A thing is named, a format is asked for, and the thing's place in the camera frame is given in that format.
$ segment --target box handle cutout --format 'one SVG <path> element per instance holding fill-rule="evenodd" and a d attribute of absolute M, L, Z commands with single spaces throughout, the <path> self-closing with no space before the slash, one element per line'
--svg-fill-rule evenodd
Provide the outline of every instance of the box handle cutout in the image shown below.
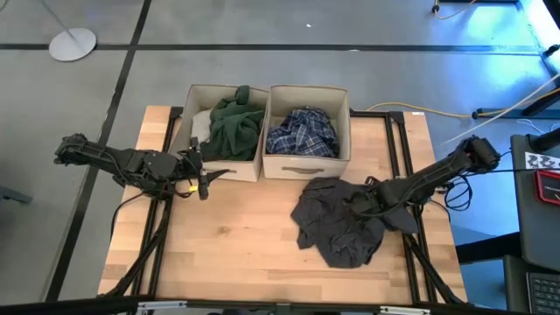
<path fill-rule="evenodd" d="M 206 172 L 216 172 L 216 171 L 221 171 L 223 169 L 219 169 L 219 170 L 210 170 L 210 169 L 204 169 L 204 171 Z M 236 170 L 227 170 L 228 173 L 232 173 L 232 174 L 237 174 Z"/>
<path fill-rule="evenodd" d="M 302 169 L 298 167 L 282 166 L 282 171 L 292 171 L 298 174 L 317 174 L 318 172 L 324 172 L 325 169 Z"/>

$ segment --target round stand base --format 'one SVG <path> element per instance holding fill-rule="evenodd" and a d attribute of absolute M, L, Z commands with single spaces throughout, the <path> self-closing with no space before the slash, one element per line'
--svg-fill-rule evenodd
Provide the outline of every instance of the round stand base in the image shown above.
<path fill-rule="evenodd" d="M 49 53 L 58 61 L 82 59 L 94 50 L 97 43 L 95 34 L 88 29 L 75 28 L 69 31 L 73 38 L 63 31 L 53 38 L 49 45 Z"/>

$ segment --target blue plaid shirt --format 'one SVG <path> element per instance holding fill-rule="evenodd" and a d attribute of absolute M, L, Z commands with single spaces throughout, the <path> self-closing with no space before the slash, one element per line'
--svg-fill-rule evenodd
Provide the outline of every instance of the blue plaid shirt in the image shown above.
<path fill-rule="evenodd" d="M 329 115 L 319 108 L 292 110 L 280 127 L 271 127 L 266 140 L 270 154 L 337 158 L 339 141 Z"/>

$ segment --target clothing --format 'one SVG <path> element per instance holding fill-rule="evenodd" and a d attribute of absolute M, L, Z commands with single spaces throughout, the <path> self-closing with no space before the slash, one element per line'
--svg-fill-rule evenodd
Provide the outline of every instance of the clothing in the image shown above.
<path fill-rule="evenodd" d="M 191 137 L 197 137 L 199 144 L 210 139 L 210 112 L 212 110 L 203 110 L 192 118 Z"/>
<path fill-rule="evenodd" d="M 212 109 L 210 142 L 200 146 L 204 161 L 250 161 L 255 157 L 264 109 L 249 104 L 249 93 L 249 86 L 241 86 L 234 97 L 222 99 Z"/>
<path fill-rule="evenodd" d="M 339 141 L 329 115 L 319 108 L 292 110 L 280 127 L 272 127 L 266 140 L 270 154 L 337 158 Z"/>
<path fill-rule="evenodd" d="M 338 178 L 312 179 L 291 213 L 300 228 L 299 248 L 316 245 L 329 267 L 357 268 L 369 263 L 382 244 L 386 228 L 409 231 L 409 219 L 414 222 L 414 218 L 404 208 L 381 218 L 362 219 L 354 215 L 345 202 L 363 191 L 363 185 Z"/>

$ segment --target dark gray cloth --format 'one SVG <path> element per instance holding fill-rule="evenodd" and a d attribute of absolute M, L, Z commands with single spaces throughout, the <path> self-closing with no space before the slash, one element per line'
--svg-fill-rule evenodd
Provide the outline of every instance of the dark gray cloth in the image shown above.
<path fill-rule="evenodd" d="M 414 230 L 414 218 L 403 209 L 388 218 L 361 219 L 345 206 L 363 185 L 339 178 L 314 178 L 304 188 L 291 218 L 299 225 L 297 245 L 316 245 L 329 267 L 356 268 L 368 264 L 381 246 L 385 229 Z"/>

